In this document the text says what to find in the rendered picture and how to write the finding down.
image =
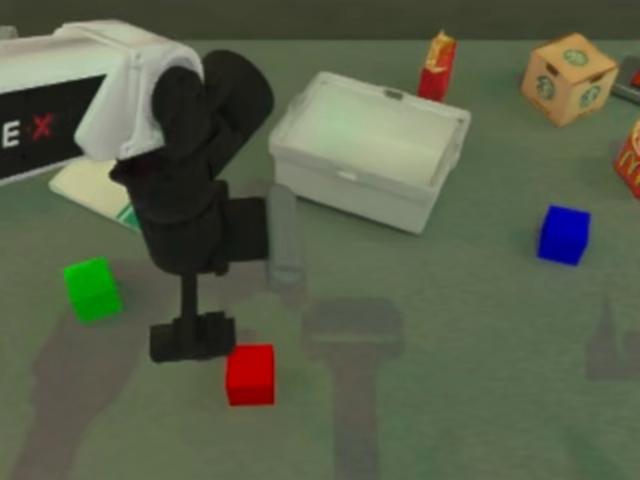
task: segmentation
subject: gray table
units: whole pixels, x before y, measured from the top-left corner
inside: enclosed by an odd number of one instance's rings
[[[638,47],[600,45],[617,58]],[[272,178],[267,133],[318,70],[413,91],[426,47],[195,46],[244,53],[278,98],[225,172],[238,195]],[[518,92],[533,46],[461,44],[448,101],[474,123],[422,236],[303,202],[305,288],[270,293],[259,264],[203,282],[203,308],[227,308],[243,340],[275,345],[274,408],[227,407],[223,362],[149,361],[147,327],[176,312],[178,290],[139,236],[51,194],[50,176],[0,189],[0,478],[636,478],[640,206],[611,160],[640,112],[611,99],[553,127]],[[578,268],[535,257],[551,203],[593,214]],[[98,255],[127,311],[88,328],[61,272]],[[395,346],[353,336],[393,322]]]

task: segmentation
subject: white plastic bin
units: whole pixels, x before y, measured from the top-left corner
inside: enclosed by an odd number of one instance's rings
[[[300,197],[420,234],[470,122],[465,110],[322,72],[271,132],[275,180]]]

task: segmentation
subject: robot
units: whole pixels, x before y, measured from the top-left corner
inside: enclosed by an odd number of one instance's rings
[[[207,360],[236,345],[234,320],[198,312],[198,276],[269,252],[262,198],[231,199],[222,169],[273,110],[269,83],[230,51],[204,58],[120,21],[64,24],[0,40],[0,182],[77,157],[117,159],[153,263],[181,281],[181,312],[154,325],[156,363]]]

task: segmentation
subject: starbucks logo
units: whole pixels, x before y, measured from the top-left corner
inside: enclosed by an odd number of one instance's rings
[[[586,92],[584,92],[580,97],[580,108],[587,108],[589,105],[591,105],[594,100],[598,98],[601,90],[601,87],[599,87],[598,85],[594,85]]]
[[[556,87],[553,85],[553,81],[546,75],[540,75],[537,78],[536,90],[538,95],[545,100],[551,100],[556,94]]]
[[[562,54],[567,63],[574,65],[576,67],[584,67],[587,63],[589,63],[589,57],[582,50],[577,50],[572,48],[570,50],[565,50]]]

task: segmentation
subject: dark background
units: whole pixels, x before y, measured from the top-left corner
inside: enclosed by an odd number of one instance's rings
[[[116,18],[180,40],[547,39],[577,31],[635,39],[640,0],[2,0],[22,36]]]

